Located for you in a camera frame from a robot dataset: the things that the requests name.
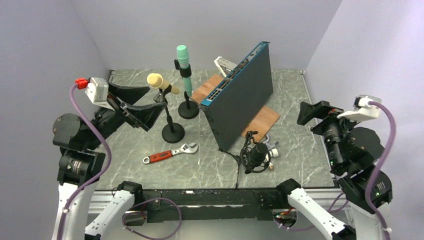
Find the yellow microphone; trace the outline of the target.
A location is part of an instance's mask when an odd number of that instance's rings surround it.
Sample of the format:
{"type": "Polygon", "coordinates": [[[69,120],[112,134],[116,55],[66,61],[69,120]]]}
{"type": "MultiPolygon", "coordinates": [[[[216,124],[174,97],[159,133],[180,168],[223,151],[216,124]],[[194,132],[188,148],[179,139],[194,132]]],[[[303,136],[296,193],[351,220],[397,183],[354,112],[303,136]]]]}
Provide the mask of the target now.
{"type": "Polygon", "coordinates": [[[147,76],[146,81],[152,88],[165,91],[168,87],[170,87],[170,92],[172,94],[178,95],[180,93],[180,90],[177,87],[164,80],[162,75],[159,73],[150,73],[147,76]]]}

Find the green microphone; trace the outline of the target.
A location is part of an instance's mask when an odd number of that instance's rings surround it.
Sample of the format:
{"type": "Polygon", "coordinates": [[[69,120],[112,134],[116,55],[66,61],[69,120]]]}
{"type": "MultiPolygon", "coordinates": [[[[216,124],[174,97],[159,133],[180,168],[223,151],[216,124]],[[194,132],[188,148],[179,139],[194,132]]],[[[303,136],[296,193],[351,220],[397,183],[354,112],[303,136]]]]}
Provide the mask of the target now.
{"type": "Polygon", "coordinates": [[[178,69],[183,79],[184,91],[189,97],[192,96],[193,87],[191,81],[191,65],[189,63],[189,51],[186,45],[178,45],[176,47],[176,59],[178,61],[178,69]]]}

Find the black shock mount tripod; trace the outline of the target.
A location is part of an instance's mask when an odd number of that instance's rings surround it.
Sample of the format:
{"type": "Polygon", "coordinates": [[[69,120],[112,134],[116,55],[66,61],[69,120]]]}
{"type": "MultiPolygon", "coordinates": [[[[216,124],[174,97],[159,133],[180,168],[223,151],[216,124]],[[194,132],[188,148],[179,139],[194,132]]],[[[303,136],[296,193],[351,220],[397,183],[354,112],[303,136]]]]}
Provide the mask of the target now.
{"type": "Polygon", "coordinates": [[[267,145],[264,142],[255,140],[255,135],[258,131],[247,131],[245,134],[245,142],[241,148],[239,155],[234,155],[221,148],[218,150],[222,153],[228,154],[234,158],[237,163],[235,189],[239,188],[239,176],[241,166],[244,167],[244,173],[259,174],[268,169],[271,164],[271,154],[267,145]]]}

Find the black microphone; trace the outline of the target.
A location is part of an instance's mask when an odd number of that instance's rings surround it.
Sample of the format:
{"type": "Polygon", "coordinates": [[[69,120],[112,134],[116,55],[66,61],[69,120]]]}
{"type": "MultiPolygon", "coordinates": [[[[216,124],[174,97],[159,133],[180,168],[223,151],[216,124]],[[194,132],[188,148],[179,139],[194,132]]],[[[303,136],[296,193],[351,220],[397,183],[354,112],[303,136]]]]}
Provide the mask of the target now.
{"type": "Polygon", "coordinates": [[[260,166],[268,156],[268,148],[264,143],[256,144],[250,151],[249,161],[254,167],[260,166]]]}

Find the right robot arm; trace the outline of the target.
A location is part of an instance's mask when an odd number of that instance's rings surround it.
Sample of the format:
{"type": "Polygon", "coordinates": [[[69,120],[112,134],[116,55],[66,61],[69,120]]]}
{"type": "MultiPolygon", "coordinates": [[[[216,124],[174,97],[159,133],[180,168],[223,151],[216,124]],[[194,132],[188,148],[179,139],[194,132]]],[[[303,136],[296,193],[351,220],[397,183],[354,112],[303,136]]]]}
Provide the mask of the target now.
{"type": "Polygon", "coordinates": [[[368,96],[357,97],[353,111],[344,111],[327,101],[300,104],[299,125],[320,120],[311,132],[324,138],[330,171],[338,177],[341,191],[350,203],[353,225],[333,217],[292,178],[277,186],[276,203],[303,214],[328,240],[390,239],[391,229],[383,211],[390,206],[393,188],[381,166],[393,145],[396,124],[388,114],[390,138],[386,146],[374,130],[360,126],[361,122],[377,119],[383,109],[381,103],[368,96]]]}

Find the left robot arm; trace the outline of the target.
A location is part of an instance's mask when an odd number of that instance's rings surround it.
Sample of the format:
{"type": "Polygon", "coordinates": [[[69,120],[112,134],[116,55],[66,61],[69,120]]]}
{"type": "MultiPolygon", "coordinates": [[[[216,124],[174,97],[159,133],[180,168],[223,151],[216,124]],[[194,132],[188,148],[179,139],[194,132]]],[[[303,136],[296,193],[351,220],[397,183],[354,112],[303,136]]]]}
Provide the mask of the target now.
{"type": "Polygon", "coordinates": [[[53,144],[60,149],[57,174],[59,201],[52,234],[54,240],[101,240],[106,228],[126,210],[137,210],[144,203],[143,188],[135,182],[119,185],[119,200],[111,202],[87,226],[89,206],[97,183],[112,162],[107,138],[123,124],[148,131],[155,124],[164,102],[137,106],[136,102],[149,92],[149,87],[124,87],[107,83],[94,86],[84,78],[77,79],[69,91],[84,90],[99,109],[88,119],[79,106],[76,113],[66,113],[53,124],[53,144]]]}

